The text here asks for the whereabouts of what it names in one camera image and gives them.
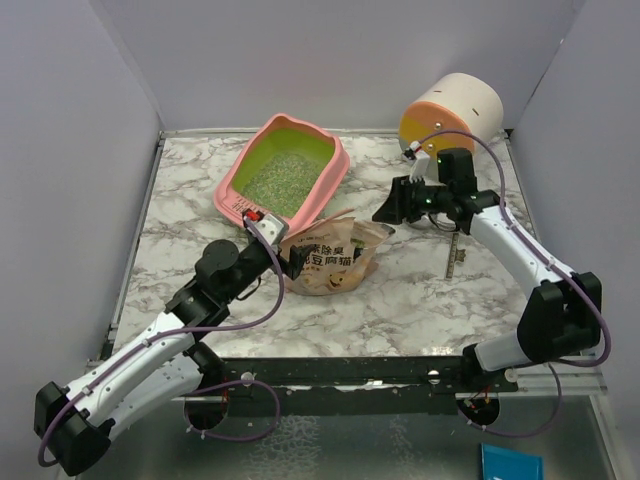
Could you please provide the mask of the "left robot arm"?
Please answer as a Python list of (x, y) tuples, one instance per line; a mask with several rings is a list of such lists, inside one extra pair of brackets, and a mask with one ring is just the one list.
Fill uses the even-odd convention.
[(244, 249), (228, 240), (210, 243), (194, 278), (138, 336), (91, 372), (38, 391), (34, 431), (41, 440), (39, 465), (59, 465), (68, 475), (78, 475), (156, 408), (175, 398), (238, 386), (227, 379), (224, 362), (203, 337), (224, 331), (230, 303), (248, 298), (248, 287), (259, 285), (266, 271), (274, 271), (279, 280), (296, 279), (310, 251), (292, 247), (282, 256), (278, 246), (259, 236)]

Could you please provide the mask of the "peach cat litter bag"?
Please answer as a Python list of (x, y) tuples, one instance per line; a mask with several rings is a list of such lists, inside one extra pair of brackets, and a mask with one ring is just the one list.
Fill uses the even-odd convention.
[(287, 279), (286, 288), (304, 296), (350, 292), (377, 269), (376, 250), (394, 234), (386, 224), (356, 219), (351, 209), (319, 219), (281, 244), (286, 256), (295, 247), (311, 249), (300, 275)]

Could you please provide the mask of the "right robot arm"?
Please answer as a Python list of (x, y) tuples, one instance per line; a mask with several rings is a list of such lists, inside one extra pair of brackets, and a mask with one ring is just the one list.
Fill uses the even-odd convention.
[(557, 361), (599, 343), (600, 280), (557, 260), (521, 228), (501, 196), (480, 190), (469, 150), (444, 149), (431, 158), (412, 143), (403, 155), (411, 171), (393, 179), (373, 221), (400, 225), (444, 214), (488, 248), (527, 296), (512, 332), (464, 348), (459, 378), (467, 389), (483, 390), (498, 371)]

